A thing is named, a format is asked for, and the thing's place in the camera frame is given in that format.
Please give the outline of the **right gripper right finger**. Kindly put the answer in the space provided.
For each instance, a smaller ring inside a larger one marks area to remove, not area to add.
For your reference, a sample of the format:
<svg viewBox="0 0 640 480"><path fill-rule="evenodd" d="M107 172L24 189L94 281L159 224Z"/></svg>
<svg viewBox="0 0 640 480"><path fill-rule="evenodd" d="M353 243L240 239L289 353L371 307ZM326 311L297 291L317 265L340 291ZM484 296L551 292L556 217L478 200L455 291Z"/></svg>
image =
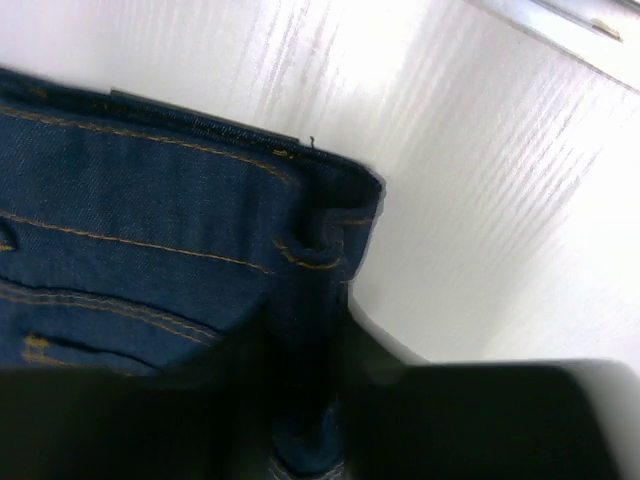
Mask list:
<svg viewBox="0 0 640 480"><path fill-rule="evenodd" d="M427 362L351 305L339 402L352 479L639 475L639 379L617 361Z"/></svg>

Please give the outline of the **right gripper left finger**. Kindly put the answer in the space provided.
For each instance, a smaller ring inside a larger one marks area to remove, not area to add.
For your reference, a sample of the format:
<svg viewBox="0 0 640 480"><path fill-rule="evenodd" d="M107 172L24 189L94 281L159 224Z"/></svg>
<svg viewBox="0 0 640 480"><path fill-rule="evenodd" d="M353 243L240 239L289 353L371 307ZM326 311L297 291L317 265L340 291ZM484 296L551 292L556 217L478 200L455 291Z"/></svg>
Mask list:
<svg viewBox="0 0 640 480"><path fill-rule="evenodd" d="M5 479L232 479L265 462L299 392L261 324L167 372L36 367L1 374Z"/></svg>

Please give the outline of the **dark blue denim trousers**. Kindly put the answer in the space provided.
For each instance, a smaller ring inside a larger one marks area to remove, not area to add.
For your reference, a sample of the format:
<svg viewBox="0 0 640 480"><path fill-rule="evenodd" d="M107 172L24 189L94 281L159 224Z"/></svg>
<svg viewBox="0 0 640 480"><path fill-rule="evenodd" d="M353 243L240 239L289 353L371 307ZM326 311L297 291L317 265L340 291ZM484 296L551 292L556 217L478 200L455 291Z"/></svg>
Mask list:
<svg viewBox="0 0 640 480"><path fill-rule="evenodd" d="M335 346L382 193L287 137L3 70L1 374L155 376L261 324L300 389L232 479L339 479Z"/></svg>

